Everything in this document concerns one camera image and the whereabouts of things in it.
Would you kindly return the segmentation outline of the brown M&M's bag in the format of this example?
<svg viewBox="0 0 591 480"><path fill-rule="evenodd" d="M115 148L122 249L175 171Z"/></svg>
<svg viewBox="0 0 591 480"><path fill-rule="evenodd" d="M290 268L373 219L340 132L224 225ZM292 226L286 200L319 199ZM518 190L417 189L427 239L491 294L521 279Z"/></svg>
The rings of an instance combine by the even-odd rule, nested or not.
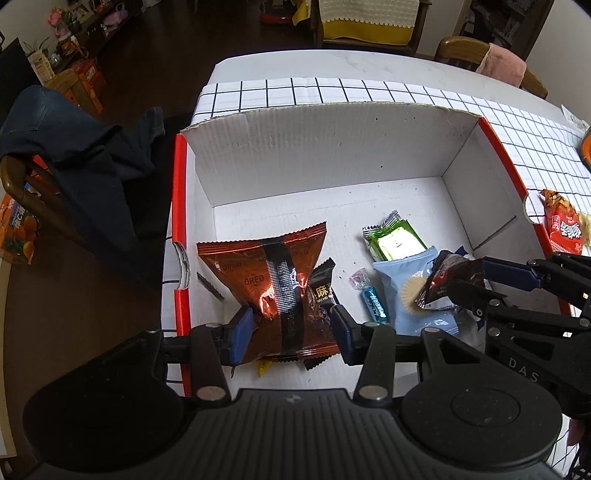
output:
<svg viewBox="0 0 591 480"><path fill-rule="evenodd" d="M415 304L429 311L454 308L449 291L451 285L457 281L484 287L482 262L460 253L442 250L431 264L429 275L415 299Z"/></svg>

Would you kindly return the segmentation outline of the copper Oreo snack bag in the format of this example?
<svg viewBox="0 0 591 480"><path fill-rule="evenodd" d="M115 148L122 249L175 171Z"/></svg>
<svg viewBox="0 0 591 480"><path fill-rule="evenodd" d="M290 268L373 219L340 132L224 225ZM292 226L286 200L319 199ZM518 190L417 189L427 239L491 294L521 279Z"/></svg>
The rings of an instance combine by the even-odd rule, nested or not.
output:
<svg viewBox="0 0 591 480"><path fill-rule="evenodd" d="M253 313L249 345L236 363L298 361L339 352L311 287L325 222L277 237L200 242L197 254Z"/></svg>

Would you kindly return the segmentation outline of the small blue candy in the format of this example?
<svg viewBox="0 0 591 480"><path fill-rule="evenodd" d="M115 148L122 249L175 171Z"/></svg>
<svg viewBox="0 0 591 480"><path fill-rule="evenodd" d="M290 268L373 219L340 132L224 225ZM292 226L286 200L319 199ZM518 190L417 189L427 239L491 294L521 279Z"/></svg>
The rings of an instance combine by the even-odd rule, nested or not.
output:
<svg viewBox="0 0 591 480"><path fill-rule="evenodd" d="M373 285L363 287L361 290L361 297L370 314L370 320L380 324L390 323L388 311L382 304L378 290Z"/></svg>

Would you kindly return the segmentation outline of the small pink candy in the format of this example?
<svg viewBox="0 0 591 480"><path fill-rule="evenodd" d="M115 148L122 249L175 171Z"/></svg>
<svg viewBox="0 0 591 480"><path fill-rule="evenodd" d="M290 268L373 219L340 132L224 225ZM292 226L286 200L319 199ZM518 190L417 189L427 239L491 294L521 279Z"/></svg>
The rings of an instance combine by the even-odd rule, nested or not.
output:
<svg viewBox="0 0 591 480"><path fill-rule="evenodd" d="M352 285L353 289L356 289L358 291L363 291L363 289L372 286L372 282L370 282L370 276L365 268L361 268L360 270L350 275L349 284Z"/></svg>

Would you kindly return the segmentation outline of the black sesame snack packet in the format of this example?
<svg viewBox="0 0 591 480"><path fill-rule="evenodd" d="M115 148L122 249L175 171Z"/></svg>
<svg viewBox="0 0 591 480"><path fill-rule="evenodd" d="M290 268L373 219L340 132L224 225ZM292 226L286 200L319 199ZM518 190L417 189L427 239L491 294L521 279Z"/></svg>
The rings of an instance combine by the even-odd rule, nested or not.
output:
<svg viewBox="0 0 591 480"><path fill-rule="evenodd" d="M328 258L312 270L308 280L308 287L311 289L315 302L326 311L330 311L332 306L339 304L339 299L332 289L332 273L334 269L335 261Z"/></svg>

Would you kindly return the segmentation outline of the light blue biscuit packet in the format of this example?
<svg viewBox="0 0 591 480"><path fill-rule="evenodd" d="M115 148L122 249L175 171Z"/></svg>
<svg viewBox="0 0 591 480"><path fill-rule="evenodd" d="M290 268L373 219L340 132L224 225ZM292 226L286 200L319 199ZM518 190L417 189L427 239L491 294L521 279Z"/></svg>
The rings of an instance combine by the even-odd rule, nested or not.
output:
<svg viewBox="0 0 591 480"><path fill-rule="evenodd" d="M391 326L398 335L418 337L425 328L439 328L453 336L459 334L454 306L428 310L416 304L438 254L432 246L409 257L373 264L383 283Z"/></svg>

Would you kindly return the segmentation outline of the red snack bag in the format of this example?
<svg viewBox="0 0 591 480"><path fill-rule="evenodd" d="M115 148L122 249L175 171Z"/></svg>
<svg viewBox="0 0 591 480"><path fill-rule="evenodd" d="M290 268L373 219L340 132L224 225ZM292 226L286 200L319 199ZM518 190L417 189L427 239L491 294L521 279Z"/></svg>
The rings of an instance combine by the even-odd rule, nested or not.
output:
<svg viewBox="0 0 591 480"><path fill-rule="evenodd" d="M568 199L554 190L543 189L546 232L553 251L581 255L585 246L581 217Z"/></svg>

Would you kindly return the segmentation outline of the green snack packet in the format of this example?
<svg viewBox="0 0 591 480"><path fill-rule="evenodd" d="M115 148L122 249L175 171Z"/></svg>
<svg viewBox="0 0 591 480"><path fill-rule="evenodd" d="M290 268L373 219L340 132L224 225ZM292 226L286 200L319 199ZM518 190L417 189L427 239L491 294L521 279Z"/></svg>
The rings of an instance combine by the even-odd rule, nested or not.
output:
<svg viewBox="0 0 591 480"><path fill-rule="evenodd" d="M408 220L396 210L380 224L363 227L362 235L376 262L404 259L428 249Z"/></svg>

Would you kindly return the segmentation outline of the white grid tablecloth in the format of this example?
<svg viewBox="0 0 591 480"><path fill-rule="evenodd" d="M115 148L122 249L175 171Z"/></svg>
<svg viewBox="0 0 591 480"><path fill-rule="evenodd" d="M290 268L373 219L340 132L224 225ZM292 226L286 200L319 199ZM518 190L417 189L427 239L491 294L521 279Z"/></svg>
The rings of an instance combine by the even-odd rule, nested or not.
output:
<svg viewBox="0 0 591 480"><path fill-rule="evenodd" d="M590 176L578 156L579 135L566 124L563 116L551 109L537 114L531 108L519 107L514 101L497 100L489 93L467 94L455 88L433 88L417 82L365 79L283 77L217 81L201 92L191 125L199 115L215 118L263 108L361 102L425 104L453 110L480 105L484 110L497 111L500 125L511 130L524 128L524 122L518 119L522 112L548 120L568 132L576 157L559 160L555 149L549 148L545 157L527 159L526 165L533 170L531 184L535 198L541 204L538 194L547 188L564 194L580 210L590 207Z"/></svg>

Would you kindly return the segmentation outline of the red and white cardboard box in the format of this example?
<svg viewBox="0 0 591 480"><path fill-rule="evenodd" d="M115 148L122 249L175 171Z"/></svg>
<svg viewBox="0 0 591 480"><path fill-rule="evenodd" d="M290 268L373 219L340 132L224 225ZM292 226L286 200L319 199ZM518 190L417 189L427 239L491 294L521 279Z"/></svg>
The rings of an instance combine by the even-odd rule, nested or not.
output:
<svg viewBox="0 0 591 480"><path fill-rule="evenodd" d="M392 212L440 249L516 262L551 254L526 160L555 149L574 160L566 130L526 112L412 103L332 103L199 115L175 141L162 322L187 334L228 321L238 303L197 244L276 237L318 223L335 261L338 298L367 313L349 275L370 265L362 230Z"/></svg>

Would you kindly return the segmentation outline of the chair with dark blue jacket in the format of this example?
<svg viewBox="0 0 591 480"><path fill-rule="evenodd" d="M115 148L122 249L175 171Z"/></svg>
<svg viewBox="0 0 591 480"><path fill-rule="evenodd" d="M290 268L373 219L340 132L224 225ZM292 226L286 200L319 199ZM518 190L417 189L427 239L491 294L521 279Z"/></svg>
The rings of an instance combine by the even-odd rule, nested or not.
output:
<svg viewBox="0 0 591 480"><path fill-rule="evenodd" d="M1 128L1 155L38 155L48 166L83 238L128 252L138 243L132 207L156 173L151 147L165 133L163 111L149 109L131 130L107 125L62 94L22 91Z"/></svg>

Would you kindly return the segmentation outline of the wooden chair with pink cloth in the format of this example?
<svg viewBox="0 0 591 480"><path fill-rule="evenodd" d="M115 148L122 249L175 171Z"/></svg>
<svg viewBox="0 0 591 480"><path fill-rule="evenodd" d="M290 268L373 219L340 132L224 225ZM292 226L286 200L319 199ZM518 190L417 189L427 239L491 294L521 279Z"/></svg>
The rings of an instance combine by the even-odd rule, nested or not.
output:
<svg viewBox="0 0 591 480"><path fill-rule="evenodd" d="M476 73L525 90L541 99L548 90L531 72L526 62L510 50L493 43L465 36L442 39L436 50L435 61L450 64L465 62L476 65Z"/></svg>

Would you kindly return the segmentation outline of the cream covered sofa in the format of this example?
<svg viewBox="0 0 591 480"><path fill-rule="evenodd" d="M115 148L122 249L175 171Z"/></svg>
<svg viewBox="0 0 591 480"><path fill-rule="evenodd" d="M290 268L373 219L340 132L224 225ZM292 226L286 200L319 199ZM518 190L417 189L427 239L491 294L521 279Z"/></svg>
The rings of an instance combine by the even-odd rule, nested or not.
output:
<svg viewBox="0 0 591 480"><path fill-rule="evenodd" d="M413 56L430 1L294 1L293 23L308 25L318 47L377 49Z"/></svg>

